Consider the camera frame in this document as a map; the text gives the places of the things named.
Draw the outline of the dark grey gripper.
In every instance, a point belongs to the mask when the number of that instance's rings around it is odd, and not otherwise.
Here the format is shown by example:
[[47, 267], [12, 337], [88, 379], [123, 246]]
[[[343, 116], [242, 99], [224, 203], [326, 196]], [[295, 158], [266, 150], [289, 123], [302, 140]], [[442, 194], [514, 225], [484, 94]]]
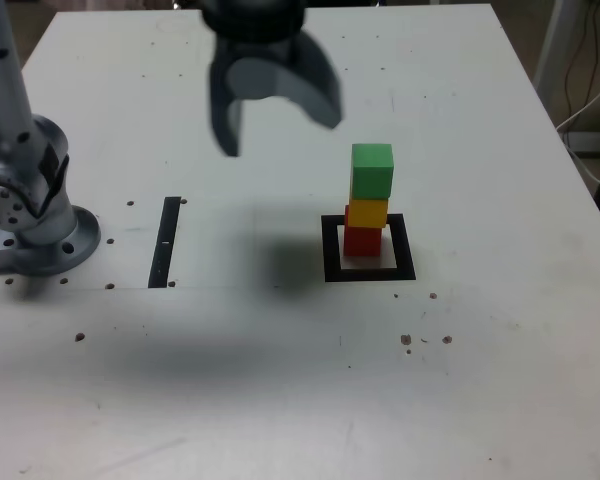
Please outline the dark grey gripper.
[[342, 120], [335, 70], [305, 32], [264, 43], [217, 36], [209, 67], [209, 96], [212, 130], [229, 157], [240, 156], [242, 100], [285, 98], [329, 129]]

